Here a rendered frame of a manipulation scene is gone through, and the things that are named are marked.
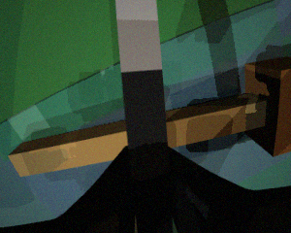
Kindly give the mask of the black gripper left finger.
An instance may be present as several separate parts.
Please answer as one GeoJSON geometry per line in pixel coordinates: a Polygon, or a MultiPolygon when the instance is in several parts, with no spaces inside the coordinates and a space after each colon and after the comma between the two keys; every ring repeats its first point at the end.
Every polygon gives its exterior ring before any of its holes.
{"type": "Polygon", "coordinates": [[[55,220],[0,226],[0,233],[135,233],[129,148],[119,152],[103,175],[63,215],[55,220]]]}

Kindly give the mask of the green flat mat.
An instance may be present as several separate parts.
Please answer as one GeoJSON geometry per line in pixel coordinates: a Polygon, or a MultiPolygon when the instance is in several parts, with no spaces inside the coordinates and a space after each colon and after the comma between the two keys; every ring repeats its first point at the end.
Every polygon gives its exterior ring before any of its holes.
{"type": "MultiPolygon", "coordinates": [[[[156,0],[160,42],[269,0],[156,0]]],[[[0,0],[0,123],[118,62],[115,0],[0,0]]]]}

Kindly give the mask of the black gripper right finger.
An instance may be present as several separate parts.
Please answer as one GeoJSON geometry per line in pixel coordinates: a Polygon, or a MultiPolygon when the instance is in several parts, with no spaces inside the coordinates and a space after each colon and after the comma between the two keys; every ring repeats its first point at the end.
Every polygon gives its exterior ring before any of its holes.
{"type": "Polygon", "coordinates": [[[243,189],[169,147],[177,233],[274,233],[291,226],[291,185],[243,189]]]}

